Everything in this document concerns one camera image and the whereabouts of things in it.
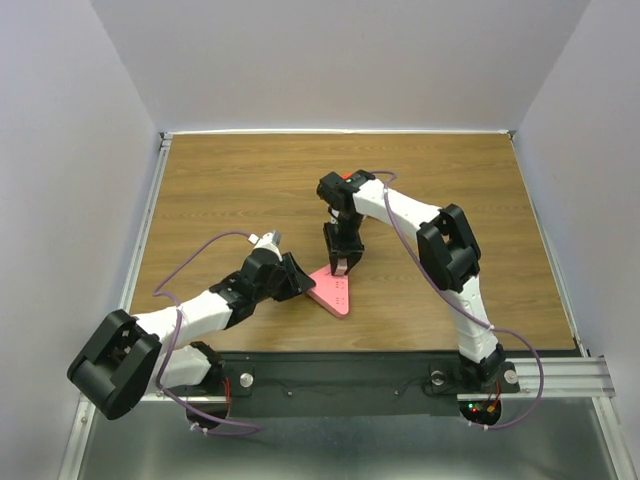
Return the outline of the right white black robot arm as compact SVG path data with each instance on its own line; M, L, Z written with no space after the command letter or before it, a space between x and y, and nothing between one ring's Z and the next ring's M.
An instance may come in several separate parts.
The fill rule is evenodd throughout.
M505 353L481 298L481 250L464 211L454 204L439 207L414 200L364 170L347 177L330 172L319 180L316 193L332 217L323 226L331 273L346 276L361 260L364 218L393 227L405 248L414 240L417 249L408 250L409 255L449 305L458 335L461 381L472 390L491 384Z

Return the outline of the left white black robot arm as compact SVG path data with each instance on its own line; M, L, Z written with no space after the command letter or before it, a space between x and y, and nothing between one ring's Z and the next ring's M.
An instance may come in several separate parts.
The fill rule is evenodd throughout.
M71 362L67 378L107 419L118 419L155 385L162 362L177 346L236 326L262 301L283 302L315 286L291 253L257 247L240 269L177 306L107 314Z

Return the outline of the aluminium front rail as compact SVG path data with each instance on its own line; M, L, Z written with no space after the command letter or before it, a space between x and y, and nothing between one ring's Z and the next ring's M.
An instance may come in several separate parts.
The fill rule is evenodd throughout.
M487 398L611 397L615 393L607 364L601 358L545 357L536 361L533 358L520 357L510 358L506 362L513 363L515 368L506 372L505 378L517 382L519 392L495 392ZM206 357L203 353L197 352L195 357L190 359L185 354L178 354L170 361L163 378L172 392L173 387L177 385L198 386L205 380L212 379L220 364L221 355ZM467 395L458 398L467 399L471 398Z

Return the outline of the aluminium left side rail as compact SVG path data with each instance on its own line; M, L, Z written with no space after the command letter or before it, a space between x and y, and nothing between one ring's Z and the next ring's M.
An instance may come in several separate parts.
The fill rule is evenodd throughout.
M126 270L121 289L117 297L115 307L117 309L128 310L131 306L135 287L144 256L147 239L149 236L153 215L159 196L164 172L168 162L168 157L173 143L173 132L159 133L159 147L152 162L151 177L149 185L144 190L144 203L141 213L136 217L137 222L134 233L134 243L131 247L130 256L126 261Z

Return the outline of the aluminium rail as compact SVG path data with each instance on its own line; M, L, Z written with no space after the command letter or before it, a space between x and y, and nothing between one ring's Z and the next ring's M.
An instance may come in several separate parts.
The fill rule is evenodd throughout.
M164 172L168 162L168 157L173 143L173 132L159 133L159 147L152 162L151 177L149 185L144 190L144 203L141 213L136 217L137 222L134 233L134 243L131 247L130 256L126 261L126 270L121 289L117 297L115 307L117 309L128 310L131 306L135 287L144 256L147 239L149 236L153 215L159 196Z
M533 358L520 357L510 358L506 362L513 363L515 368L506 372L505 378L517 382L519 392L495 392L487 398L611 397L615 393L607 364L601 358L545 357L536 361ZM173 387L177 385L198 386L205 380L212 379L220 364L221 355L206 357L203 353L197 352L195 357L190 359L185 354L178 354L170 361L163 378L172 392ZM467 399L471 398L467 395L458 398Z

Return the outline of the small pink square adapter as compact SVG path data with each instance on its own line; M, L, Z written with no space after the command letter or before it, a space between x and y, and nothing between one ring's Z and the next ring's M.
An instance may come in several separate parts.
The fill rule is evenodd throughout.
M333 271L334 276L344 276L348 270L348 260L346 258L338 259L336 262L335 270Z

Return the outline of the pink triangular power strip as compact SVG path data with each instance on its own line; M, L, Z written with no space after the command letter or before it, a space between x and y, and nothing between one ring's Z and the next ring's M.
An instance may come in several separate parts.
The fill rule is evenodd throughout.
M345 318L350 312L349 278L334 276L329 265L310 275L315 286L306 295L336 318Z

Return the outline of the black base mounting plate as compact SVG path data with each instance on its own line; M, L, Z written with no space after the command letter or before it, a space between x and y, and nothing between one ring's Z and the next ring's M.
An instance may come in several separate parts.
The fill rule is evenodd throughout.
M231 385L235 417L458 416L458 398L483 400L520 387L499 367L487 383L471 377L454 351L224 352L212 379L173 387L182 396L222 395Z

